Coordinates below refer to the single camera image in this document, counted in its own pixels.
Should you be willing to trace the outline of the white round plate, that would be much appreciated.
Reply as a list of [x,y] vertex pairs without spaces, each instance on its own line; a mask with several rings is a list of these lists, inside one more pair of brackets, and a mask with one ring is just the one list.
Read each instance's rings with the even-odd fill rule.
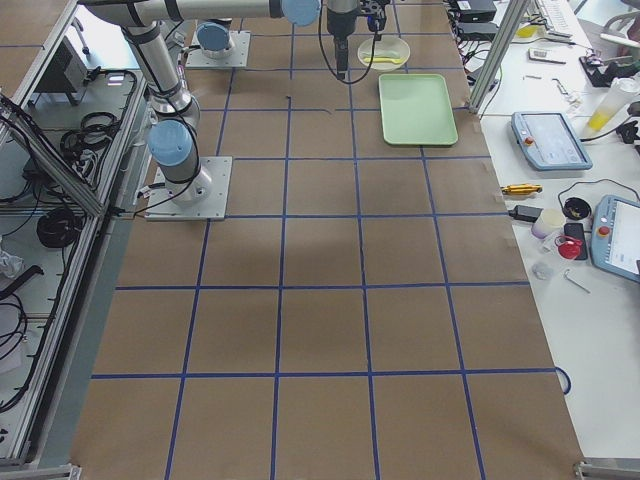
[[376,41],[376,45],[373,45],[373,39],[365,40],[357,50],[357,58],[364,66],[368,66],[368,62],[364,62],[365,57],[392,57],[402,58],[406,62],[402,65],[393,65],[390,63],[372,63],[371,68],[373,70],[387,72],[393,71],[404,66],[410,57],[409,45],[399,37],[394,36],[382,36],[380,40]]

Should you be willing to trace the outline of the light green tray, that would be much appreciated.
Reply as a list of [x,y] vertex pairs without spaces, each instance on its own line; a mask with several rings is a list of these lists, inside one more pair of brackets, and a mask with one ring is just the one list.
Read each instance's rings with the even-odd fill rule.
[[383,138],[394,146],[452,146],[458,133],[446,80],[439,74],[378,79]]

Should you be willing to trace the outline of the upper teach pendant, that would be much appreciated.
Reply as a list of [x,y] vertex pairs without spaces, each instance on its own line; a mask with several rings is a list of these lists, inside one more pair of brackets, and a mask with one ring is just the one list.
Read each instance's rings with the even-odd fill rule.
[[561,112],[520,111],[511,115],[511,128],[525,159],[536,170],[589,170],[592,160]]

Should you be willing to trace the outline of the teach pendant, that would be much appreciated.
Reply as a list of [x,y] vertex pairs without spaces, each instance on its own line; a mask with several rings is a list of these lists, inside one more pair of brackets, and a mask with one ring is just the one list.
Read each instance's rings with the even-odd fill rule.
[[596,268],[639,282],[639,204],[615,195],[597,205],[591,259]]
[[511,115],[511,128],[525,159],[536,170],[589,170],[592,160],[561,112],[520,111]]

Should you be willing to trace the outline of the black power adapter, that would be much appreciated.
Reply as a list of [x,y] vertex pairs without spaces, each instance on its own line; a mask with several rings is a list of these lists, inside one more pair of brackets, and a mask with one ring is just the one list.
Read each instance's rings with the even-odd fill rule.
[[512,219],[528,223],[535,223],[541,213],[541,208],[521,204],[514,206],[508,211],[508,215]]

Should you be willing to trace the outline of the yellow liquid bottle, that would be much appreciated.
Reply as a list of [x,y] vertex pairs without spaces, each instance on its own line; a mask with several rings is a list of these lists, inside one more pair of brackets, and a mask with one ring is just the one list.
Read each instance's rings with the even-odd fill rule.
[[639,94],[639,81],[635,78],[615,78],[609,91],[591,115],[587,127],[600,131],[625,105]]

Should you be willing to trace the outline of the white lilac cup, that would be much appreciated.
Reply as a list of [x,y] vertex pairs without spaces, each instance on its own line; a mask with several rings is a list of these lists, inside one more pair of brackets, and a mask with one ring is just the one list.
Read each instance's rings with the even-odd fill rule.
[[545,239],[549,235],[564,228],[566,217],[557,209],[543,209],[531,227],[531,233],[538,239]]

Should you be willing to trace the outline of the black bowl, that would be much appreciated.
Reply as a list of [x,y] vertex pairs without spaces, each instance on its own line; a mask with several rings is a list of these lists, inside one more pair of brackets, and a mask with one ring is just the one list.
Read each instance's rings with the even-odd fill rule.
[[562,212],[571,221],[580,221],[589,218],[592,214],[590,204],[578,197],[567,198],[562,205]]

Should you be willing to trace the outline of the grey control box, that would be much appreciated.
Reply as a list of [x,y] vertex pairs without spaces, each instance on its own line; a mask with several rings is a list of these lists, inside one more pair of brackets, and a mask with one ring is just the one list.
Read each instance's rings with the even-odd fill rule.
[[76,49],[64,36],[57,47],[35,92],[42,94],[64,94],[73,106],[80,103],[88,69]]

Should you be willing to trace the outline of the black smartphone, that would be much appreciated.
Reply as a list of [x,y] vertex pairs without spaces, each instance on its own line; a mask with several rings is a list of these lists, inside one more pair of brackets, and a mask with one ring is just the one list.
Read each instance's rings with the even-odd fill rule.
[[569,260],[587,260],[588,249],[582,223],[569,222],[564,225],[565,243],[559,248],[561,255]]

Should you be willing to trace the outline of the metal shelf rack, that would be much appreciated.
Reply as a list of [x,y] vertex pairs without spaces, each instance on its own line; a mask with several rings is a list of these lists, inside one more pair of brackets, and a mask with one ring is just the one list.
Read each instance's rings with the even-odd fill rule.
[[[80,103],[36,93],[63,37]],[[101,232],[144,125],[147,88],[120,31],[74,1],[1,5],[1,470],[65,468],[50,443]]]

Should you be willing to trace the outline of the red round object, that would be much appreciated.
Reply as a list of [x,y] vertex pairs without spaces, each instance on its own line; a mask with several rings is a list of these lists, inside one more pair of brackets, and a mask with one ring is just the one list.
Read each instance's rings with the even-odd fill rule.
[[555,245],[561,257],[576,260],[581,255],[583,242],[574,237],[562,235],[555,239]]

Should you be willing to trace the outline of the lower teach pendant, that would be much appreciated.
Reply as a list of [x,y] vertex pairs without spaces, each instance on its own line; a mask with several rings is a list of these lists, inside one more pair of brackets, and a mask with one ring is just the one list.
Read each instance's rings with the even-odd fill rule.
[[639,204],[615,195],[597,205],[591,259],[596,268],[639,282]]

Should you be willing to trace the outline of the silver allen key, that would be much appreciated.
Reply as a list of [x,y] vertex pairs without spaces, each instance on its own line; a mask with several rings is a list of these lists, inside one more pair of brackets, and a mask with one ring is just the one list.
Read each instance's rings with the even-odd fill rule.
[[572,285],[576,286],[577,288],[579,288],[581,291],[585,292],[586,294],[590,294],[591,290],[589,288],[587,288],[585,285],[583,285],[582,283],[580,283],[578,280],[574,279],[571,274],[570,274],[570,270],[566,269],[563,272],[563,278],[568,281],[569,283],[571,283]]

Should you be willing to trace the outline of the aluminium frame post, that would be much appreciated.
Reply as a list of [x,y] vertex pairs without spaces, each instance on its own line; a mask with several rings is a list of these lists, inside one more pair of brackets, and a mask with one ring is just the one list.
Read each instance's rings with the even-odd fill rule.
[[471,91],[468,101],[470,112],[477,113],[480,110],[481,104],[489,92],[490,85],[494,81],[509,45],[524,17],[528,4],[529,2],[526,0],[511,0],[508,3],[480,75]]

